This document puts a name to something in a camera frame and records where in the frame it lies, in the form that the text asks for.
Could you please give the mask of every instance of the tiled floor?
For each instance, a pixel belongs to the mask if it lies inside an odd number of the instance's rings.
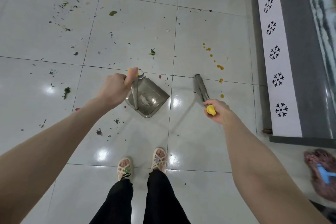
[[[170,95],[152,118],[126,103],[101,118],[23,223],[88,223],[126,155],[136,166],[132,223],[142,223],[157,146],[192,223],[257,223],[234,186],[223,131],[193,92],[195,73],[321,202],[302,160],[308,148],[261,132],[271,120],[259,37],[251,0],[0,0],[0,153],[82,107],[109,74],[138,66]]]

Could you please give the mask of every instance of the white residue in dustpan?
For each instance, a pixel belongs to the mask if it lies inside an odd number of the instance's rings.
[[[144,95],[140,95],[139,99],[140,99],[142,105],[145,105],[145,106],[150,106],[151,105],[150,102],[144,97]]]

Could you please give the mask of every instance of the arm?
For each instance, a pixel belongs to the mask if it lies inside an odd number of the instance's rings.
[[[234,183],[260,224],[330,224],[296,186],[273,152],[255,137],[229,106],[208,100],[221,124]]]
[[[0,219],[20,223],[57,178],[92,126],[122,103],[138,69],[108,76],[79,111],[0,156]]]

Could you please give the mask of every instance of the hand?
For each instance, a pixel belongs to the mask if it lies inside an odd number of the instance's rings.
[[[215,111],[216,111],[216,115],[212,116],[211,114],[209,114],[207,112],[207,108],[204,107],[204,113],[205,115],[212,119],[213,121],[217,122],[218,124],[223,124],[223,115],[225,113],[227,113],[228,111],[229,112],[232,112],[230,110],[230,107],[223,101],[219,101],[218,99],[209,99],[207,101],[204,102],[204,105],[208,105],[208,104],[211,104],[213,105],[213,107],[215,108]]]
[[[97,98],[106,104],[108,111],[117,107],[126,99],[137,75],[138,68],[135,67],[129,70],[127,76],[119,73],[107,76]]]

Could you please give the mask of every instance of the person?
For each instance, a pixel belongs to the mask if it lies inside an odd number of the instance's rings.
[[[24,219],[92,126],[125,100],[137,73],[138,68],[133,68],[127,76],[118,73],[108,76],[97,97],[80,110],[0,156],[1,223],[17,224]],[[206,110],[204,113],[222,125],[233,181],[259,223],[329,223],[296,186],[272,151],[249,131],[228,105],[217,99],[204,104],[212,104],[216,110],[215,116]],[[166,161],[165,150],[155,149],[143,222],[189,223],[163,173]],[[131,222],[131,158],[123,158],[117,170],[119,181],[111,188],[91,224]]]

